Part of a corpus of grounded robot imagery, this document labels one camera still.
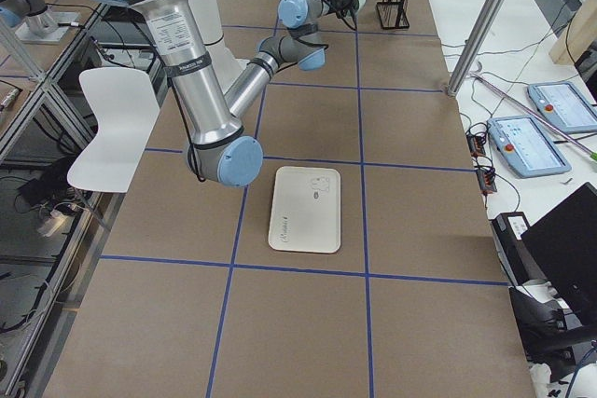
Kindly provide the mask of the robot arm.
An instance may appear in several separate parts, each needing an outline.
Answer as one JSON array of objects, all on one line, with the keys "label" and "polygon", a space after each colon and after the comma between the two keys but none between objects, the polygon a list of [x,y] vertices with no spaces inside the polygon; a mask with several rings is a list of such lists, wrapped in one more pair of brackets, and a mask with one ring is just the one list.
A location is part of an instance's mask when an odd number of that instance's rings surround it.
[{"label": "robot arm", "polygon": [[242,117],[274,75],[296,65],[317,70],[327,45],[320,18],[354,19],[366,0],[281,0],[277,16],[288,33],[258,44],[241,66],[223,41],[216,0],[95,0],[140,13],[156,44],[165,73],[185,106],[187,164],[201,180],[244,187],[258,176],[263,150],[244,133]]}]

